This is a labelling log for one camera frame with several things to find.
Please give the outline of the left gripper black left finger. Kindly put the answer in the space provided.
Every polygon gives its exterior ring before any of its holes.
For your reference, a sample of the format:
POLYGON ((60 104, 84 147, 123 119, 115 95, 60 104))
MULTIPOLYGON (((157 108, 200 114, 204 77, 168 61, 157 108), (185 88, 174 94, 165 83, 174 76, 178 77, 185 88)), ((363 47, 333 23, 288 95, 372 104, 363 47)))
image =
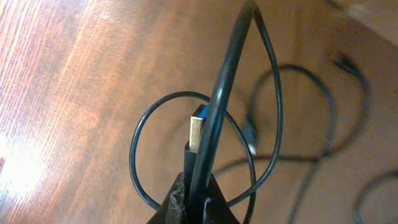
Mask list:
POLYGON ((158 211, 147 224, 184 224, 187 222, 185 209, 185 186, 183 173, 179 173, 158 211))

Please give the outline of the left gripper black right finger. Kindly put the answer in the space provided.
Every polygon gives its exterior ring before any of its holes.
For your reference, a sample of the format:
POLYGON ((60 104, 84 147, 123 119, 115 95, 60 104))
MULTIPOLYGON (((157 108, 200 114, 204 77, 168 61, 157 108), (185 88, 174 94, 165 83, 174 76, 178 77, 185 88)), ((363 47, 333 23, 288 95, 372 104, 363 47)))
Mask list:
POLYGON ((211 175, 207 193, 203 209, 205 224, 239 224, 238 219, 228 207, 214 175, 211 175))

